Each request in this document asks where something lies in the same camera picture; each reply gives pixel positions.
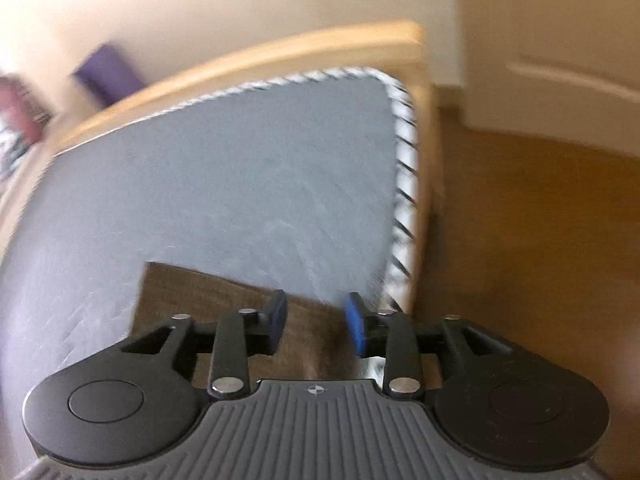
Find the white door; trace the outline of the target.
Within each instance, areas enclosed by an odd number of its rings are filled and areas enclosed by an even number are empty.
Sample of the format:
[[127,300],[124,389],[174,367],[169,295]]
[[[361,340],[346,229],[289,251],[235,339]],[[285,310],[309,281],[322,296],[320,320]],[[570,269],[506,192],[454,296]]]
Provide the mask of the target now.
[[639,153],[639,0],[460,0],[464,120]]

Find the brown corduroy pants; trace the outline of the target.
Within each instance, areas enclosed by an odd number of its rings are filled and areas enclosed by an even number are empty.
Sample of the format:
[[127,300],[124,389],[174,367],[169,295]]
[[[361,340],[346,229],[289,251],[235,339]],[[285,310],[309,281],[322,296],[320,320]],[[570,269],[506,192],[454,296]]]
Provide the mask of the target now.
[[[242,307],[260,308],[271,290],[170,266],[145,265],[130,334],[141,332],[175,314],[199,323],[215,322]],[[345,315],[329,304],[291,295],[288,322],[273,356],[248,359],[250,380],[344,380],[370,378],[382,382],[384,360],[359,359],[352,350]]]

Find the dark red cushion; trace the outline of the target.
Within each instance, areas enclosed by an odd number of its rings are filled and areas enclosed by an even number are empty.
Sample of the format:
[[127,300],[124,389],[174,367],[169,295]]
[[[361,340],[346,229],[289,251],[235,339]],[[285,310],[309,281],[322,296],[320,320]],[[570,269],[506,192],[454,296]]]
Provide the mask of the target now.
[[20,77],[1,76],[1,114],[23,136],[28,145],[41,142],[52,119],[45,107]]

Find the wooden bed frame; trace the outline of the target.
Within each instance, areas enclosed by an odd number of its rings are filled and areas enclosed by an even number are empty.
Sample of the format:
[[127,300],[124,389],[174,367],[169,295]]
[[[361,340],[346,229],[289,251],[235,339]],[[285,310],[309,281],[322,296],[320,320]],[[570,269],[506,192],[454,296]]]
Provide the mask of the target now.
[[412,21],[321,29],[213,58],[152,84],[78,125],[68,126],[58,119],[52,122],[47,140],[30,152],[28,161],[14,174],[2,197],[1,246],[9,247],[30,196],[57,154],[184,101],[246,82],[334,67],[374,67],[401,82],[409,93],[416,121],[418,192],[408,229],[414,240],[412,273],[405,297],[398,301],[401,309],[410,313],[418,299],[428,217],[440,209],[444,198],[438,99],[426,57],[425,32]]

